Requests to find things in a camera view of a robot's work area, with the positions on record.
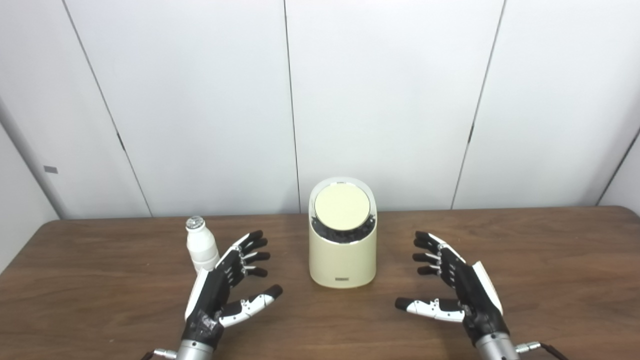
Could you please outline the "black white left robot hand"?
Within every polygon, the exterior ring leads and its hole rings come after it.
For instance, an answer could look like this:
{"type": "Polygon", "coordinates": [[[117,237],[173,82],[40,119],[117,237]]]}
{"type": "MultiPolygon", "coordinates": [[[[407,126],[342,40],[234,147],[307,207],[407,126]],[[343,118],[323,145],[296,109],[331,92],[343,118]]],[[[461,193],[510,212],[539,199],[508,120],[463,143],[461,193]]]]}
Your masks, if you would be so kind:
{"type": "Polygon", "coordinates": [[[270,259],[270,253],[259,251],[268,240],[262,230],[245,234],[233,243],[214,269],[202,269],[195,280],[187,303],[179,360],[210,360],[227,328],[247,321],[272,304],[283,293],[274,284],[250,297],[229,301],[231,290],[247,277],[265,278],[266,269],[254,265],[270,259]]]}

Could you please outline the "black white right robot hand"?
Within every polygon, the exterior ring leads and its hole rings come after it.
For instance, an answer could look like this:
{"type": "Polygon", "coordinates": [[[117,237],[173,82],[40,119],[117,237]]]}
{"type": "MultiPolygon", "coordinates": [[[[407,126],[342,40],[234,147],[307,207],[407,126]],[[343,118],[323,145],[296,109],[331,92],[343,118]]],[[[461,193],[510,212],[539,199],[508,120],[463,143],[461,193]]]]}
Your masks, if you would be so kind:
{"type": "Polygon", "coordinates": [[[398,310],[460,323],[473,346],[484,337],[510,334],[498,292],[482,262],[469,264],[450,244],[429,232],[416,231],[413,244],[423,250],[412,255],[415,262],[425,263],[418,267],[418,275],[441,279],[454,290],[455,298],[398,297],[394,303],[398,310]]]}

